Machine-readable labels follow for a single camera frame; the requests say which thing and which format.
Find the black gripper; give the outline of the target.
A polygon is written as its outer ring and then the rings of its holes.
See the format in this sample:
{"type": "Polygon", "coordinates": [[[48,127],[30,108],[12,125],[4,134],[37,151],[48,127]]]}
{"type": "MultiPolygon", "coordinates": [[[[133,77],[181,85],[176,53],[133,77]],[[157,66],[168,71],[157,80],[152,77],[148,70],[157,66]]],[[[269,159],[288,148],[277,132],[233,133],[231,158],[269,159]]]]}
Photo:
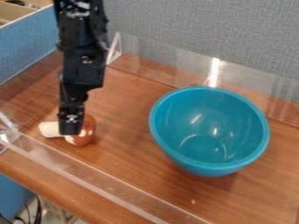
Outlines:
{"type": "Polygon", "coordinates": [[[62,49],[60,71],[58,132],[64,136],[80,133],[84,122],[84,102],[88,91],[101,88],[107,63],[107,49],[62,49]]]}

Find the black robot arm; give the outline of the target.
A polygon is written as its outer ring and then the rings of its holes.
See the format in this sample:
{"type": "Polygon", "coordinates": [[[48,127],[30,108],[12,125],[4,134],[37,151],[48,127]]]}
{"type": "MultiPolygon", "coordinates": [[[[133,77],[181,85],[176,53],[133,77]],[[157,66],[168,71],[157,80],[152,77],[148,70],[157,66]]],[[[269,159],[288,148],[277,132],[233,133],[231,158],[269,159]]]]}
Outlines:
{"type": "Polygon", "coordinates": [[[53,9],[62,53],[58,132],[67,136],[80,133],[88,91],[104,84],[108,18],[103,0],[53,0],[53,9]]]}

